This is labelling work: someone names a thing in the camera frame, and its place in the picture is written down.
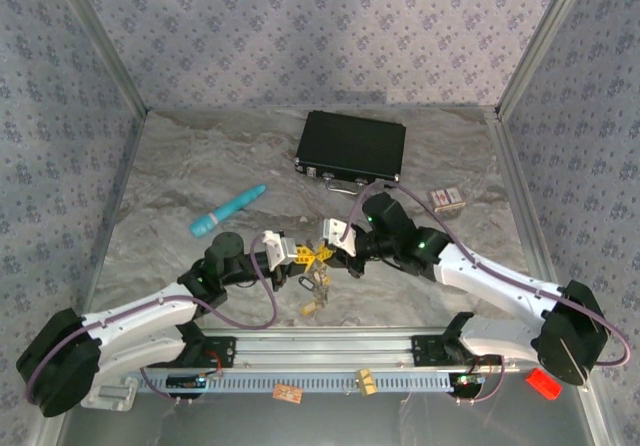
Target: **metal frame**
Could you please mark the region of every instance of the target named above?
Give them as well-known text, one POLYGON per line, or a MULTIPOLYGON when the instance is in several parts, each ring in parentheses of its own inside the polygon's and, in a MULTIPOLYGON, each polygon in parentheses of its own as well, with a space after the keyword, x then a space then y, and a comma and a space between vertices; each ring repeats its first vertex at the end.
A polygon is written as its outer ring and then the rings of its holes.
POLYGON ((144 125, 147 120, 146 113, 144 117, 140 120, 139 126, 136 130, 132 131, 127 138, 125 152, 123 154, 124 157, 128 158, 128 161, 124 164, 120 164, 118 166, 118 170, 116 171, 116 178, 122 178, 122 186, 120 187, 117 196, 113 199, 111 204, 108 204, 105 208, 105 215, 108 218, 107 228, 105 232, 105 237, 103 243, 100 245, 100 249, 97 251, 97 263, 96 269, 93 272, 93 276, 91 277, 91 283, 89 285, 89 290, 87 291, 87 296, 84 300, 84 304, 82 305, 82 311, 88 312, 91 310, 91 302, 93 301, 93 295, 95 293, 96 287, 98 286, 98 279, 100 278, 100 273, 102 272, 102 266, 104 265, 104 260, 107 257, 107 250, 109 249, 109 243, 111 242, 111 235, 113 234, 113 228, 116 225, 116 215, 118 211, 120 211, 120 205, 122 204, 122 198, 124 197, 124 191, 126 189, 127 183, 129 182, 129 175, 131 174, 131 170, 133 169, 133 162, 136 157, 136 152, 138 151, 138 145, 140 144, 140 138, 142 137, 142 132, 144 131, 144 125))
POLYGON ((531 41, 529 41, 529 46, 511 75, 500 101, 498 101, 497 109, 500 120, 506 121, 513 112, 574 2, 575 0, 551 0, 531 41))
MULTIPOLYGON (((538 279, 557 283, 558 278, 524 173, 515 155, 511 134, 496 113, 487 112, 486 120, 529 271, 538 279)), ((592 371, 589 381, 579 389, 579 394, 595 444, 624 444, 622 429, 613 413, 602 373, 597 369, 592 371)))
POLYGON ((66 414, 61 414, 55 418, 45 418, 40 410, 33 408, 32 421, 29 422, 31 428, 25 446, 51 446, 58 442, 62 435, 62 429, 66 423, 66 414))
POLYGON ((142 101, 142 96, 138 92, 129 71, 120 59, 113 42, 109 38, 107 31, 102 26, 91 1, 89 0, 67 0, 69 6, 75 11, 80 23, 84 27, 87 35, 91 39, 98 54, 102 58, 109 74, 120 88, 124 99, 131 110, 137 115, 138 120, 143 120, 147 115, 147 108, 142 101))
MULTIPOLYGON (((166 373, 147 373, 149 381, 156 389, 175 395, 193 394, 193 389, 165 387, 166 373)), ((410 374, 396 371, 373 371, 371 378, 378 393, 451 393, 449 373, 416 371, 410 374)), ((273 393, 277 384, 304 389, 304 394, 359 393, 356 374, 352 372, 301 372, 301 373, 255 373, 252 371, 225 372, 222 377, 204 379, 202 389, 196 390, 201 394, 246 394, 273 393)), ((142 382, 138 387, 139 393, 152 393, 151 387, 142 382)))
MULTIPOLYGON (((237 338, 234 368, 252 372, 354 372, 414 370, 411 337, 441 335, 444 328, 332 327, 232 330, 237 338)), ((207 336, 229 335, 230 330, 206 329, 207 336)), ((509 365, 519 371, 528 362, 509 365)), ((432 367, 420 371, 465 372, 466 366, 432 367)))

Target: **red object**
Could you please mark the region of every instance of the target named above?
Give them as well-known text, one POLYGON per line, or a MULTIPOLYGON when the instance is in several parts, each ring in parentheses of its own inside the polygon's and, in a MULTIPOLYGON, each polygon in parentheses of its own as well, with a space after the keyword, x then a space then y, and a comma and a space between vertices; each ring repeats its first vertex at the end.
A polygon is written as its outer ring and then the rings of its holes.
POLYGON ((556 399, 562 391, 561 384, 556 383, 551 376, 538 368, 527 376, 527 383, 547 399, 556 399))

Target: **cable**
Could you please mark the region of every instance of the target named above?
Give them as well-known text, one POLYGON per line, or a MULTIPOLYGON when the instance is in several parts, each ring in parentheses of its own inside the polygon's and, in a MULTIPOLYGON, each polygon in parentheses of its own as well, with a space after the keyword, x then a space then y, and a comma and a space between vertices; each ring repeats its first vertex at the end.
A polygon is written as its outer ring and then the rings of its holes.
POLYGON ((253 282, 249 283, 249 284, 235 283, 235 284, 232 284, 231 286, 235 286, 235 287, 240 288, 240 289, 249 289, 249 288, 252 288, 253 286, 255 286, 257 282, 258 282, 258 280, 254 279, 253 282))
POLYGON ((571 308, 571 309, 573 309, 575 311, 578 311, 579 313, 584 314, 588 318, 590 318, 593 321, 596 321, 597 323, 599 323, 605 329, 609 330, 622 343, 622 346, 624 348, 624 354, 622 355, 622 357, 620 357, 619 359, 616 359, 614 361, 598 361, 598 362, 596 362, 597 366, 605 366, 605 367, 622 366, 622 365, 624 365, 624 364, 629 362, 629 360, 631 359, 631 345, 629 344, 629 341, 627 341, 627 338, 625 338, 624 333, 620 329, 618 329, 615 325, 613 325, 611 322, 609 322, 606 318, 604 318, 604 317, 600 316, 599 314, 591 311, 590 309, 585 308, 584 306, 582 306, 582 305, 580 305, 578 303, 574 303, 573 301, 570 301, 569 299, 563 298, 561 296, 555 296, 555 295, 553 295, 551 293, 548 293, 547 291, 539 290, 539 289, 534 288, 533 286, 530 286, 530 285, 528 285, 526 283, 521 283, 520 281, 517 281, 515 279, 509 278, 508 276, 505 276, 502 273, 499 273, 498 271, 494 271, 493 269, 491 269, 488 266, 485 266, 481 262, 477 262, 476 258, 474 258, 474 256, 467 249, 467 247, 464 244, 462 244, 462 241, 460 241, 460 239, 451 230, 451 228, 449 228, 449 226, 447 226, 447 224, 444 221, 442 221, 438 217, 438 215, 424 201, 422 201, 411 190, 405 188, 401 184, 394 183, 394 182, 391 182, 391 181, 376 181, 376 182, 371 183, 370 185, 368 185, 366 188, 364 188, 362 190, 362 192, 360 193, 360 195, 358 196, 358 199, 356 200, 355 204, 353 205, 353 209, 351 210, 351 213, 349 213, 349 219, 347 220, 347 227, 344 230, 344 234, 340 238, 340 241, 344 241, 346 239, 346 237, 347 237, 347 235, 349 233, 349 230, 351 228, 351 225, 353 224, 353 222, 355 220, 356 212, 361 207, 361 205, 362 205, 367 193, 369 191, 371 191, 374 187, 377 187, 378 185, 384 185, 384 186, 389 186, 389 187, 392 187, 392 188, 398 188, 400 191, 405 193, 407 196, 409 196, 414 201, 416 201, 420 206, 422 206, 423 209, 427 213, 429 213, 429 215, 449 235, 449 237, 451 238, 453 243, 462 252, 464 257, 467 258, 471 262, 471 264, 476 266, 478 269, 481 269, 482 271, 484 271, 485 273, 493 276, 494 278, 499 279, 500 281, 504 281, 505 283, 510 284, 511 286, 515 286, 518 289, 522 289, 524 291, 527 291, 528 293, 533 293, 536 296, 541 296, 543 298, 547 298, 547 299, 550 299, 552 301, 557 301, 558 303, 560 303, 560 304, 562 304, 564 306, 567 306, 567 307, 569 307, 569 308, 571 308))
POLYGON ((469 371, 467 371, 465 374, 467 376, 469 376, 471 373, 473 373, 473 370, 476 369, 476 366, 478 366, 478 361, 480 358, 475 358, 473 360, 473 364, 471 365, 471 367, 469 368, 469 371))
POLYGON ((269 284, 267 283, 267 280, 265 279, 264 275, 262 274, 262 271, 260 271, 260 266, 258 265, 258 260, 256 259, 255 248, 256 248, 256 245, 258 244, 258 242, 261 239, 262 239, 262 234, 259 234, 251 242, 251 248, 250 248, 250 251, 249 251, 249 255, 251 257, 251 264, 253 264, 253 268, 255 269, 256 275, 258 276, 258 278, 262 282, 262 286, 264 287, 264 289, 267 292, 267 295, 269 296, 269 299, 271 301, 271 306, 273 308, 273 314, 272 314, 271 319, 269 321, 267 321, 264 324, 257 325, 257 326, 238 323, 237 321, 234 321, 234 320, 232 320, 230 318, 227 318, 222 313, 219 313, 218 311, 216 311, 211 305, 209 305, 205 301, 203 301, 203 300, 201 300, 199 298, 194 298, 193 296, 187 296, 186 294, 174 294, 174 295, 170 295, 170 296, 165 296, 165 297, 162 297, 162 298, 154 299, 154 300, 151 300, 151 301, 147 301, 146 303, 139 304, 138 306, 135 306, 135 307, 133 307, 131 309, 127 309, 126 311, 122 311, 122 312, 120 312, 118 314, 114 314, 113 316, 109 316, 108 318, 105 318, 103 321, 95 321, 95 322, 90 323, 90 324, 88 324, 86 326, 83 326, 83 327, 75 330, 74 332, 72 332, 68 336, 66 336, 58 344, 56 344, 53 348, 51 348, 51 351, 49 351, 45 355, 45 357, 42 358, 42 360, 38 363, 38 365, 33 370, 33 373, 31 373, 31 377, 29 378, 29 381, 27 381, 27 387, 25 389, 25 398, 27 399, 27 401, 29 403, 31 403, 31 404, 35 404, 35 401, 33 399, 33 388, 35 387, 35 383, 36 383, 37 379, 40 377, 40 375, 42 374, 42 371, 47 366, 47 364, 49 364, 49 362, 53 359, 53 357, 56 354, 58 354, 60 352, 60 350, 62 350, 62 348, 64 348, 71 341, 73 341, 74 339, 76 339, 79 336, 83 335, 84 333, 88 333, 89 331, 92 331, 92 330, 94 330, 94 329, 96 329, 98 327, 107 327, 107 325, 109 325, 111 323, 114 323, 114 322, 119 321, 121 319, 127 318, 129 316, 132 316, 132 315, 134 315, 134 314, 136 314, 136 313, 138 313, 140 311, 144 311, 144 310, 149 309, 151 307, 157 306, 158 304, 163 304, 165 302, 171 302, 171 301, 188 301, 188 302, 191 302, 191 303, 195 303, 198 306, 201 306, 202 308, 204 308, 207 311, 209 311, 211 314, 213 314, 216 317, 220 318, 221 320, 223 320, 227 324, 229 324, 231 326, 234 326, 236 328, 239 328, 239 329, 257 331, 257 330, 266 329, 269 326, 272 326, 276 322, 276 320, 278 318, 278 310, 277 310, 276 297, 273 294, 273 291, 271 291, 271 288, 269 288, 269 284))
POLYGON ((215 358, 215 360, 216 360, 216 369, 215 369, 215 371, 209 371, 208 373, 205 373, 204 375, 205 376, 210 376, 213 373, 220 373, 220 376, 218 376, 218 378, 222 378, 224 376, 224 370, 222 369, 222 361, 220 361, 220 356, 218 356, 218 353, 216 353, 213 349, 207 350, 204 353, 208 354, 212 358, 215 358))
POLYGON ((395 269, 396 271, 400 271, 402 273, 404 273, 404 269, 402 269, 400 266, 398 266, 397 264, 393 264, 391 261, 386 260, 385 258, 380 258, 380 261, 384 264, 386 264, 387 266, 392 267, 393 269, 395 269))
POLYGON ((500 387, 502 386, 502 383, 504 382, 504 376, 506 372, 505 360, 504 360, 504 357, 502 356, 500 357, 500 363, 501 363, 500 378, 498 379, 498 384, 496 384, 496 387, 493 388, 493 390, 489 394, 482 396, 481 398, 471 398, 471 399, 465 398, 464 399, 465 401, 470 403, 481 403, 482 401, 486 401, 487 399, 493 398, 498 393, 498 390, 500 389, 500 387))
POLYGON ((158 396, 164 399, 169 399, 171 401, 176 401, 176 402, 180 400, 180 398, 172 398, 167 393, 160 391, 158 388, 156 388, 156 385, 151 382, 151 379, 149 379, 149 376, 147 376, 147 372, 144 370, 144 368, 140 368, 140 375, 142 376, 142 379, 144 379, 144 382, 147 383, 147 386, 149 386, 149 389, 154 393, 156 393, 158 396))

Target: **gray marble table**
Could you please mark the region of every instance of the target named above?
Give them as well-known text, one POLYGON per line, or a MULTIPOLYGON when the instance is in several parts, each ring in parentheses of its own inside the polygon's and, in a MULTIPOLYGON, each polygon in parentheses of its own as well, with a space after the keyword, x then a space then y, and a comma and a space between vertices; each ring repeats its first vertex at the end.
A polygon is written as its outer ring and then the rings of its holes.
MULTIPOLYGON (((481 254, 526 271, 511 208, 480 108, 341 111, 401 122, 407 127, 402 184, 427 198, 429 190, 457 186, 468 203, 450 226, 481 254)), ((117 216, 92 310, 153 293, 203 255, 215 233, 235 231, 248 247, 256 234, 284 230, 298 241, 317 239, 325 217, 346 218, 354 197, 329 193, 319 180, 293 168, 307 111, 244 110, 150 113, 117 216), (253 204, 195 239, 191 222, 259 183, 267 191, 253 204)), ((402 193, 392 193, 418 225, 432 220, 402 193)), ((458 311, 502 313, 481 298, 369 264, 360 280, 331 272, 329 302, 313 316, 300 308, 311 293, 289 281, 277 294, 280 326, 444 326, 458 311)), ((229 287, 220 311, 247 323, 270 317, 259 285, 229 287)), ((206 327, 224 327, 212 315, 206 327)))

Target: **blue patterned wall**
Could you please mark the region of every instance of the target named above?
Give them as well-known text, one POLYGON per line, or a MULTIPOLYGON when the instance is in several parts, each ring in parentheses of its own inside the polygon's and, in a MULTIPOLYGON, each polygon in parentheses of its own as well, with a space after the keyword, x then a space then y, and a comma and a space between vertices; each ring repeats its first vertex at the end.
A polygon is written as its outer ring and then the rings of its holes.
POLYGON ((605 374, 640 444, 640 0, 578 0, 508 126, 559 278, 592 285, 633 344, 605 374))
POLYGON ((65 0, 0 0, 0 28, 0 444, 21 445, 15 361, 82 304, 138 124, 65 0))
POLYGON ((550 0, 91 0, 151 109, 495 104, 550 0))

